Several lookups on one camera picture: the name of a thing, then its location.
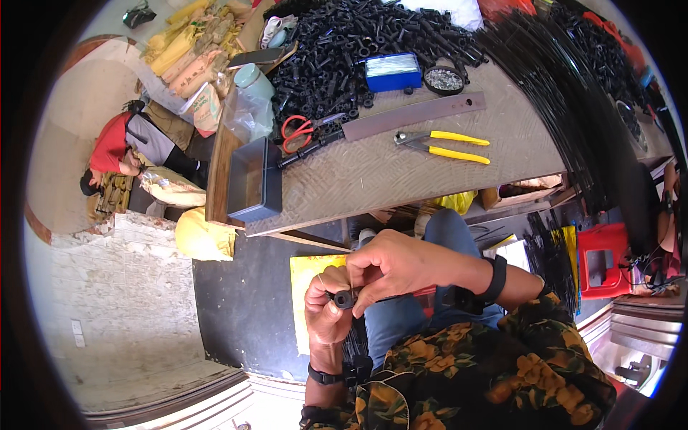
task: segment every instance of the red shirt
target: red shirt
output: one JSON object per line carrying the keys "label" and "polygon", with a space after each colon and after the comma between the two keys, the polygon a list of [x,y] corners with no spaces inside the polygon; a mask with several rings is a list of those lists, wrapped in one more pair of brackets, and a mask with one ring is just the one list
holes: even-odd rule
{"label": "red shirt", "polygon": [[129,117],[131,112],[123,112],[103,127],[96,140],[96,148],[91,154],[92,169],[101,173],[120,171],[120,161],[127,152],[125,124]]}

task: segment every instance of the floral shirt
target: floral shirt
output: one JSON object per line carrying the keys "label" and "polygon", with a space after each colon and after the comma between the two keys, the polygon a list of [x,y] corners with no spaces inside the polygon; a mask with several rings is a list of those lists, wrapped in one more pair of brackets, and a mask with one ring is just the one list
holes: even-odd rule
{"label": "floral shirt", "polygon": [[459,323],[402,339],[343,407],[304,407],[302,429],[594,429],[616,390],[554,293],[492,330]]}

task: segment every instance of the yellow-handled pliers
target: yellow-handled pliers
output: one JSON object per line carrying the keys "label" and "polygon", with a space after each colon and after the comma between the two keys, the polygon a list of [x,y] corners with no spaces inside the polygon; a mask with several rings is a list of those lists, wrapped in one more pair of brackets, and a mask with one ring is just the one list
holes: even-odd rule
{"label": "yellow-handled pliers", "polygon": [[418,131],[418,132],[407,132],[407,131],[397,131],[394,136],[394,143],[398,146],[405,144],[408,147],[416,148],[421,151],[426,151],[431,154],[441,155],[442,157],[457,158],[459,160],[475,161],[482,164],[490,164],[490,160],[480,155],[469,154],[465,152],[452,151],[450,149],[432,147],[423,143],[418,142],[419,139],[424,138],[437,138],[437,139],[450,139],[459,140],[461,142],[470,142],[482,147],[486,147],[490,144],[488,140],[472,138],[458,133],[450,133],[448,131]]}

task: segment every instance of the red-handled scissors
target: red-handled scissors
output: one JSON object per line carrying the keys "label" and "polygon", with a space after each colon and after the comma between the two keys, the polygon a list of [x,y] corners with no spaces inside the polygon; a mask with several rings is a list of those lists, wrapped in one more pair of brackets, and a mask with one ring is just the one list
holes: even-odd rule
{"label": "red-handled scissors", "polygon": [[[287,118],[286,121],[284,121],[284,124],[282,124],[282,130],[281,131],[282,131],[282,137],[284,138],[284,142],[282,143],[282,149],[287,154],[292,154],[292,153],[296,152],[298,149],[303,148],[304,146],[306,146],[307,144],[310,143],[311,133],[315,129],[317,129],[318,127],[325,125],[329,122],[338,120],[339,118],[343,117],[344,115],[346,115],[346,114],[334,114],[334,115],[326,116],[324,118],[321,118],[321,119],[315,120],[315,121],[311,121],[308,118],[306,118],[305,116],[301,116],[301,115],[290,116],[289,118]],[[289,124],[289,122],[291,120],[301,120],[301,121],[303,121],[303,124],[301,124],[299,126],[299,128],[297,128],[296,130],[294,130],[293,133],[288,135],[286,133],[286,129],[287,129],[287,124]],[[302,134],[305,134],[307,136],[306,136],[304,142],[301,144],[301,146],[294,149],[293,151],[287,149],[287,144],[289,142],[291,142],[292,140],[294,140],[294,138],[296,138],[297,136],[301,136]]]}

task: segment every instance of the black rubber grommet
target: black rubber grommet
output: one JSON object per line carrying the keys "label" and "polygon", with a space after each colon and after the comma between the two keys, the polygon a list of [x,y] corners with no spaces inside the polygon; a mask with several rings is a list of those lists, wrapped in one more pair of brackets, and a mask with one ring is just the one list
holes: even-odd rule
{"label": "black rubber grommet", "polygon": [[351,309],[354,307],[354,298],[350,291],[340,291],[334,295],[334,304],[339,309]]}

